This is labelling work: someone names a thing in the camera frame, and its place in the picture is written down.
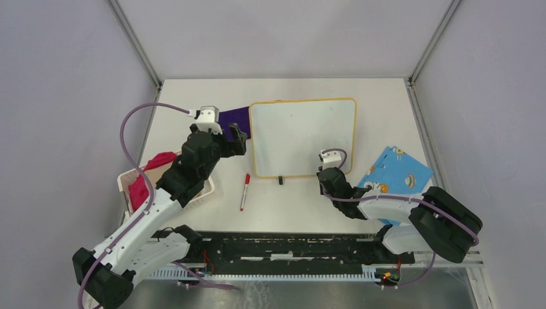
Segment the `red capped whiteboard marker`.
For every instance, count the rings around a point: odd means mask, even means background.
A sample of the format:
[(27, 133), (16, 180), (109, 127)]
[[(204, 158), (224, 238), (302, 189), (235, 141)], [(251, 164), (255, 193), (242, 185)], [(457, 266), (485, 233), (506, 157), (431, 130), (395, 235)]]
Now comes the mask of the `red capped whiteboard marker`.
[(240, 211), (244, 211), (244, 208), (245, 208), (245, 202), (246, 202), (247, 192), (248, 192), (248, 188), (250, 184), (250, 178), (251, 178), (250, 174), (245, 175), (245, 183), (243, 186), (243, 192), (241, 197)]

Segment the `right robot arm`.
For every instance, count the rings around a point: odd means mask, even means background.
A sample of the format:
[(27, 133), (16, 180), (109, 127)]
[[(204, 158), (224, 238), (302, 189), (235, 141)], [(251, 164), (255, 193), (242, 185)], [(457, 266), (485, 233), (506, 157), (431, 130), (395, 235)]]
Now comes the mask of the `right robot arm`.
[(480, 242), (482, 220), (441, 187), (418, 194), (386, 194), (371, 186), (353, 187), (337, 167), (317, 172), (320, 193), (346, 217), (390, 220), (372, 245), (373, 257), (391, 261), (397, 254), (430, 249), (452, 263), (461, 263)]

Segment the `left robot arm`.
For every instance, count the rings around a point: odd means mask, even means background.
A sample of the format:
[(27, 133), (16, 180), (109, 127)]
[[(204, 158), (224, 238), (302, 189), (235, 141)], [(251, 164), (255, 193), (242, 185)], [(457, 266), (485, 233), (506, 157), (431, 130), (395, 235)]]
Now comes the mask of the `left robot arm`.
[(210, 129), (201, 131), (193, 124), (181, 153), (128, 221), (93, 250), (80, 248), (73, 255), (82, 292), (99, 306), (118, 308), (152, 273), (182, 258), (191, 263), (201, 257), (202, 244), (189, 227), (170, 233), (154, 245), (146, 243), (203, 190), (220, 159), (246, 153), (247, 134), (235, 123), (229, 129), (232, 140)]

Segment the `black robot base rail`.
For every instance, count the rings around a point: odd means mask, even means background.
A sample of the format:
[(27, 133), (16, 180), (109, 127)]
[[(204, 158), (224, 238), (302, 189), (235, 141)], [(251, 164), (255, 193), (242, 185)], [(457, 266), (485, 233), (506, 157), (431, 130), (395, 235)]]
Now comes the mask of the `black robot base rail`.
[(374, 234), (201, 231), (185, 264), (211, 262), (214, 275), (348, 275), (371, 265), (412, 264), (412, 253), (391, 253)]

